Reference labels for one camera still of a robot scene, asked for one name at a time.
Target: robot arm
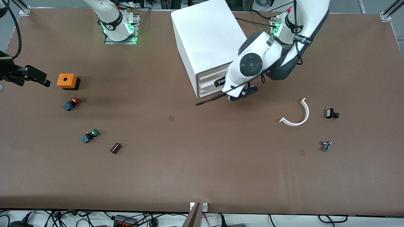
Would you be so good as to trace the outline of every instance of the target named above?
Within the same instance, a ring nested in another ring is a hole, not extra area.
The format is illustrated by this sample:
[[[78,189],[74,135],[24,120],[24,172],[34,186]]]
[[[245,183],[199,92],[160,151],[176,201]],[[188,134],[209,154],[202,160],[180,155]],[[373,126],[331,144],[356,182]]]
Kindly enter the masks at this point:
[[[330,0],[295,0],[294,2],[291,10],[275,19],[277,28],[274,37],[278,41],[266,32],[257,32],[240,47],[238,58],[226,71],[222,89],[229,95],[229,100],[235,101],[254,93],[249,91],[250,86],[248,88],[244,86],[261,74],[272,80],[286,79],[298,63],[300,56],[313,42],[314,36],[327,18]],[[287,49],[280,43],[292,44],[292,46]]]
[[[134,33],[133,13],[118,10],[110,0],[83,0],[97,14],[105,34],[112,41],[123,41]]]

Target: black cable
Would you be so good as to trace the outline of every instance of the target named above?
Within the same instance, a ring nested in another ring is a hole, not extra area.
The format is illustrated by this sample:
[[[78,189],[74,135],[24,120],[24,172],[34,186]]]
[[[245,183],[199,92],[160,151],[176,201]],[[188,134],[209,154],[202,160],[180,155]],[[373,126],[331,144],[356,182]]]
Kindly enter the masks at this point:
[[[7,223],[7,227],[8,227],[10,225],[10,216],[3,214],[3,215],[0,215],[0,218],[1,217],[6,217],[8,219],[8,223]]]
[[[267,26],[267,27],[276,28],[276,25],[269,25],[269,24],[258,23],[258,22],[255,22],[255,21],[249,21],[249,20],[246,20],[246,19],[238,18],[238,17],[234,17],[234,18],[236,18],[237,20],[246,21],[246,22],[253,23],[253,24],[258,24],[258,25],[263,25],[263,26]]]
[[[290,3],[286,3],[285,5],[281,5],[281,6],[279,6],[279,7],[276,7],[276,8],[273,8],[273,9],[271,9],[270,11],[268,11],[268,13],[269,12],[272,12],[272,11],[274,11],[274,10],[276,10],[276,9],[279,9],[279,8],[281,8],[281,7],[284,7],[284,6],[287,6],[287,5],[289,5],[289,4],[292,4],[293,2],[290,2]],[[263,10],[260,10],[260,12],[263,12],[264,10],[266,10],[266,9],[268,9],[270,6],[268,6],[267,8],[265,8],[265,9],[263,9]]]
[[[90,215],[91,212],[92,212],[91,210],[89,210],[89,211],[82,211],[82,212],[78,213],[78,215],[79,215],[80,217],[86,217],[86,216]]]
[[[267,20],[270,20],[270,19],[272,18],[272,17],[266,17],[266,16],[262,15],[262,14],[261,14],[260,12],[258,12],[257,10],[251,9],[250,12],[254,12],[254,13],[258,14],[260,17],[262,17],[262,18],[264,18],[264,19],[267,19]]]
[[[90,224],[90,226],[91,227],[94,227],[94,225],[91,223],[91,221],[90,221],[90,217],[87,215],[87,220],[88,220],[88,223]]]
[[[330,221],[324,221],[323,219],[321,219],[321,216],[326,216]],[[330,218],[330,216],[328,216],[328,215],[318,215],[318,219],[319,219],[321,222],[323,222],[323,223],[325,223],[325,224],[332,224],[333,227],[335,227],[335,223],[344,223],[344,222],[346,222],[346,221],[348,220],[348,216],[344,216],[344,217],[345,217],[345,219],[342,220],[342,221],[333,221],[333,220]]]
[[[21,220],[22,225],[26,225],[29,219],[29,216],[31,215],[32,211],[30,211],[28,214],[25,215],[25,217]]]
[[[276,10],[276,9],[279,9],[279,8],[281,8],[281,7],[284,7],[284,6],[287,6],[287,5],[289,5],[289,4],[292,4],[292,3],[293,3],[293,2],[286,3],[285,5],[281,5],[281,6],[279,6],[279,7],[273,8],[273,9],[271,9],[270,11],[268,11],[268,13],[269,13],[269,12],[272,12],[272,11],[274,11],[274,10]]]
[[[86,222],[88,222],[87,219],[80,219],[80,220],[77,221],[76,227],[78,227],[78,223],[79,223],[80,221],[86,221]]]
[[[293,11],[294,11],[294,13],[295,13],[295,30],[294,30],[295,35],[298,34],[298,31],[297,31],[298,25],[297,25],[296,7],[297,7],[296,0],[293,0]],[[303,59],[302,59],[302,57],[300,56],[299,48],[297,48],[297,43],[298,43],[298,42],[295,41],[295,47],[296,47],[296,51],[297,51],[297,58],[300,60],[300,63],[298,62],[298,63],[296,63],[296,65],[302,65],[302,64],[303,64]]]
[[[272,224],[272,226],[273,226],[273,227],[276,227],[276,226],[275,226],[275,224],[274,224],[274,221],[272,220],[272,217],[271,217],[271,215],[270,215],[270,214],[269,214],[269,219],[271,220],[271,224]]]
[[[50,218],[52,217],[52,215],[53,215],[53,211],[51,213],[49,213],[49,217],[46,220],[44,227],[48,227],[48,222],[49,222]]]
[[[15,29],[16,29],[16,31],[17,31],[17,36],[18,36],[18,50],[17,50],[17,53],[16,53],[14,56],[11,57],[12,59],[16,59],[16,58],[20,55],[20,53],[21,53],[21,46],[22,46],[20,28],[18,27],[17,19],[15,18],[14,13],[13,13],[13,11],[11,10],[10,6],[6,3],[5,0],[1,0],[1,1],[3,2],[4,5],[6,5],[7,10],[8,10],[9,13],[11,14],[11,17],[13,18],[13,21],[14,21]]]
[[[168,215],[171,215],[171,216],[181,215],[181,216],[184,216],[184,217],[188,217],[188,216],[185,215],[185,214],[168,214]]]
[[[113,220],[112,219],[113,216],[109,216],[105,211],[104,211],[104,214],[107,215],[111,220]]]
[[[221,225],[221,227],[227,227],[226,220],[225,220],[225,217],[223,216],[223,214],[220,214],[220,217],[221,217],[221,219],[222,219],[222,225]]]

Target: brown work table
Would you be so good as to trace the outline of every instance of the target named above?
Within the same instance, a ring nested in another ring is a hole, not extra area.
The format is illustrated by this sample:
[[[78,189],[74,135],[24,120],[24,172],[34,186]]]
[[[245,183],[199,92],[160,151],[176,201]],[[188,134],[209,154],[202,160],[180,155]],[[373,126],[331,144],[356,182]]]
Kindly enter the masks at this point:
[[[170,11],[149,12],[136,45],[105,45],[96,22],[76,8],[20,19],[15,63],[52,83],[3,81],[0,207],[404,215],[404,64],[379,15],[330,14],[286,80],[257,79],[257,94],[201,106]],[[240,25],[247,37],[267,29]],[[14,34],[8,54],[16,49]],[[80,90],[56,86],[59,73],[80,77]],[[73,96],[83,103],[67,112]],[[302,98],[307,122],[279,123],[303,119]],[[328,108],[341,117],[326,119]],[[101,135],[84,144],[93,128]]]

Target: electrolytic capacitor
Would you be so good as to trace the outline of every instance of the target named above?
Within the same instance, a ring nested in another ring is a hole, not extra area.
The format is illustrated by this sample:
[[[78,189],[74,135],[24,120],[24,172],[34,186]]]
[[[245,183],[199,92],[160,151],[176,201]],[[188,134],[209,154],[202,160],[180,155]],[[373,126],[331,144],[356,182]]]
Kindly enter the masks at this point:
[[[111,148],[110,152],[116,154],[121,148],[122,145],[120,143],[115,143],[115,145]]]

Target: orange box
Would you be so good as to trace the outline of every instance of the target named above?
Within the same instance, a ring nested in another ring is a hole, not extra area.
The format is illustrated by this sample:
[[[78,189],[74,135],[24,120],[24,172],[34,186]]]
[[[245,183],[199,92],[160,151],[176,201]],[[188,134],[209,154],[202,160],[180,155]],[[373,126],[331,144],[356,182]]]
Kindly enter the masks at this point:
[[[57,79],[57,85],[64,90],[78,90],[80,78],[74,74],[61,73]]]

